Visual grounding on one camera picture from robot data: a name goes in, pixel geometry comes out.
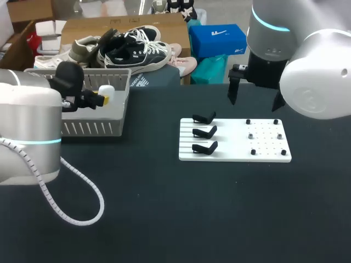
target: gray basket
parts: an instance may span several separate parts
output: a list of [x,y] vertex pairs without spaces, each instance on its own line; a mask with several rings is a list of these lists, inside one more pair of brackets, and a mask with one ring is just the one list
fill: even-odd
[[[55,70],[28,68],[25,72],[42,74],[46,79],[55,76]],[[98,90],[101,85],[112,85],[115,87],[114,100],[96,110],[79,108],[76,112],[62,113],[62,137],[121,136],[130,78],[128,68],[85,68],[83,89]]]

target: small yellow object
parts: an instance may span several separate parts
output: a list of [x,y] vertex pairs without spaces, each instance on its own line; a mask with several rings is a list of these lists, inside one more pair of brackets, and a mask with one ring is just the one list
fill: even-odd
[[104,106],[106,106],[108,103],[109,103],[109,97],[108,96],[103,96],[104,97]]
[[104,96],[104,106],[109,103],[110,98],[108,96]]

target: floor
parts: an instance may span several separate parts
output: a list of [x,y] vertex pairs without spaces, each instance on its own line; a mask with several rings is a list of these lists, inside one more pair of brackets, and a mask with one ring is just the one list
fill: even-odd
[[[76,0],[55,0],[55,10],[58,17],[69,19],[79,17],[73,7]],[[124,0],[128,15],[139,14],[143,10],[146,14],[151,6],[152,0]],[[250,19],[252,0],[195,0],[194,7],[207,11],[208,25],[237,24],[244,33],[247,32]],[[230,56],[228,59],[227,72],[224,81],[228,82],[228,71],[235,64],[247,64],[249,51],[244,55]]]

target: white plastic basket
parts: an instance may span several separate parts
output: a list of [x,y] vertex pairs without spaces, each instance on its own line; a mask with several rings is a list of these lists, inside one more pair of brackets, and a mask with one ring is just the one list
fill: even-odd
[[[115,88],[111,104],[91,108],[79,108],[76,112],[62,114],[62,137],[118,137],[122,135],[124,117],[129,98],[131,69],[84,68],[82,89],[98,90],[101,85]],[[56,70],[28,68],[25,72],[43,75],[46,79],[55,76]]]
[[0,0],[0,47],[6,44],[6,41],[14,34],[7,0]]

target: red object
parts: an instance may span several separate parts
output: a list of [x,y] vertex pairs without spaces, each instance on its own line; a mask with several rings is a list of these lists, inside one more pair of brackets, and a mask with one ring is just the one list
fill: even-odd
[[36,32],[33,32],[33,33],[31,33],[31,34],[29,34],[27,36],[27,43],[28,43],[30,49],[33,50],[33,55],[34,56],[40,56],[41,55],[41,54],[39,54],[37,52],[37,49],[38,49],[40,43],[42,43],[42,38],[37,36]]

